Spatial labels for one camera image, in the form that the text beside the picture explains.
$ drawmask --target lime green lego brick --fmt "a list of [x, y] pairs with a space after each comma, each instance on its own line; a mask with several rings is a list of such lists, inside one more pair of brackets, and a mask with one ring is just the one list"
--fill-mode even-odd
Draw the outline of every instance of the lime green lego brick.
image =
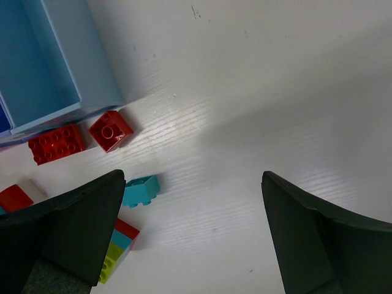
[[99, 275], [99, 282], [105, 284], [115, 268], [117, 263], [121, 262], [121, 256], [124, 253], [124, 249], [117, 246], [115, 243], [110, 242], [108, 251], [106, 253], [104, 264]]
[[120, 256], [120, 258], [117, 260], [115, 267], [113, 268], [113, 270], [110, 273], [110, 276], [116, 271], [116, 269], [118, 268], [118, 266], [124, 261], [124, 259], [127, 257], [128, 253], [130, 252], [130, 247], [128, 247]]

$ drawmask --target red lego brick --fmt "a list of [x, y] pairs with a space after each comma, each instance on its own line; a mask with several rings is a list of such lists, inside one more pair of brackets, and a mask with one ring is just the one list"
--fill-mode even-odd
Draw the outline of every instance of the red lego brick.
[[70, 124], [30, 139], [29, 148], [37, 165], [86, 150], [76, 124]]
[[105, 112], [88, 131], [106, 153], [115, 150], [121, 141], [134, 133], [124, 118], [113, 110]]
[[120, 233], [126, 235], [132, 241], [135, 241], [137, 235], [139, 235], [140, 231], [137, 228], [123, 222], [121, 219], [117, 218], [115, 229]]
[[18, 185], [10, 186], [0, 192], [0, 206], [8, 213], [23, 209], [32, 204], [33, 201]]

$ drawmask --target teal lego brick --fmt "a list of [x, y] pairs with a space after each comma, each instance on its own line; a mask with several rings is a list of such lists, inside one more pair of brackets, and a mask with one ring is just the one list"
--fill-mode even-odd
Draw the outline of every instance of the teal lego brick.
[[156, 175], [133, 179], [126, 184], [122, 205], [136, 207], [139, 203], [148, 205], [160, 191]]
[[126, 235], [122, 234], [117, 230], [113, 230], [113, 234], [111, 234], [110, 242], [115, 243], [121, 249], [126, 250], [132, 244], [132, 239], [127, 237]]

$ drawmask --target red 2x2 brick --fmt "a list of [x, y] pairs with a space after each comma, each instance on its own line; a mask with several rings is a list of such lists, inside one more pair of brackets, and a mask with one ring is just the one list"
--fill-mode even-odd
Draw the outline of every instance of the red 2x2 brick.
[[88, 131], [106, 153], [115, 150], [120, 142], [134, 133], [124, 118], [114, 110], [106, 111]]

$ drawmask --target lego brick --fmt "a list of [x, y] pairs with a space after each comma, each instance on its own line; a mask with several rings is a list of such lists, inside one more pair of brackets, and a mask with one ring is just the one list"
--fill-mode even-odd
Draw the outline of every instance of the lego brick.
[[37, 185], [31, 179], [24, 179], [22, 181], [19, 181], [18, 186], [20, 187], [20, 189], [23, 190], [24, 193], [26, 193], [30, 197], [34, 204], [49, 199], [46, 193], [39, 187], [37, 187]]
[[160, 187], [156, 175], [133, 179], [126, 184], [122, 205], [129, 207], [136, 207], [139, 203], [148, 205], [152, 199], [157, 197], [159, 191]]
[[12, 185], [0, 192], [0, 206], [7, 212], [23, 209], [33, 204], [33, 201], [18, 185]]
[[117, 262], [120, 262], [121, 256], [124, 252], [124, 249], [121, 249], [115, 243], [110, 242], [108, 251], [106, 253], [105, 261], [102, 265], [102, 270], [98, 279], [99, 282], [105, 284], [106, 281], [108, 281], [112, 272], [114, 272], [114, 268], [116, 267]]
[[108, 153], [119, 147], [134, 131], [117, 111], [105, 112], [89, 129], [99, 146]]
[[131, 246], [132, 239], [114, 229], [113, 234], [111, 234], [110, 242], [115, 243], [121, 249], [126, 250]]
[[86, 149], [75, 124], [30, 139], [29, 148], [37, 165], [58, 160]]
[[126, 235], [132, 241], [135, 241], [136, 237], [139, 235], [140, 231], [133, 226], [127, 224], [126, 222], [122, 221], [121, 219], [117, 218], [115, 224], [115, 230], [119, 231], [123, 235]]
[[117, 260], [115, 266], [113, 267], [109, 277], [116, 271], [116, 269], [120, 266], [120, 264], [124, 261], [124, 259], [127, 257], [128, 253], [130, 252], [130, 247], [128, 247], [120, 256], [120, 258]]

